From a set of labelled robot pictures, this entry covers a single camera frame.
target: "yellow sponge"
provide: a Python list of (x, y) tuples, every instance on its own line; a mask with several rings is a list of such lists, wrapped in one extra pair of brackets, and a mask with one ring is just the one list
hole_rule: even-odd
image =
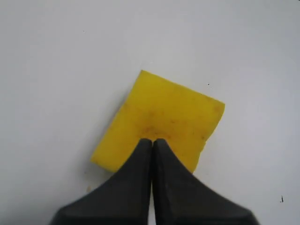
[(140, 138), (153, 141), (164, 138), (179, 160), (193, 172), (224, 108), (222, 102), (141, 71), (91, 161), (115, 172)]

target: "sponge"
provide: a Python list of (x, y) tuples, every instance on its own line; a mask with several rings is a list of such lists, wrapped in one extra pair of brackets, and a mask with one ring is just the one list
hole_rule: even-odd
[(224, 103), (211, 97), (141, 71), (91, 162), (115, 172), (139, 139), (164, 138), (177, 158), (193, 172), (224, 108)]

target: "stain on sponge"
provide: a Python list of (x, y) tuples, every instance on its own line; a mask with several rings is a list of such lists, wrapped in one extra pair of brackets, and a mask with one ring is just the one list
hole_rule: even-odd
[(141, 71), (91, 161), (115, 172), (140, 138), (153, 141), (164, 138), (184, 166), (193, 172), (224, 108), (220, 101)]

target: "white surface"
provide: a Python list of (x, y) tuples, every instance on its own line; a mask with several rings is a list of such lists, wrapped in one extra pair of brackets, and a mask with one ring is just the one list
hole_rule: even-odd
[(89, 157), (141, 69), (226, 103), (198, 178), (299, 224), (299, 21), (298, 0), (2, 0), (0, 224), (45, 225), (110, 176)]

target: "white table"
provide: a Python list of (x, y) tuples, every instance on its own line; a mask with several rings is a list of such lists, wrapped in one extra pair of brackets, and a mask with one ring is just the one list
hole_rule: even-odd
[(1, 1), (0, 224), (110, 176), (89, 157), (141, 69), (226, 103), (196, 177), (299, 224), (299, 22), (298, 0)]

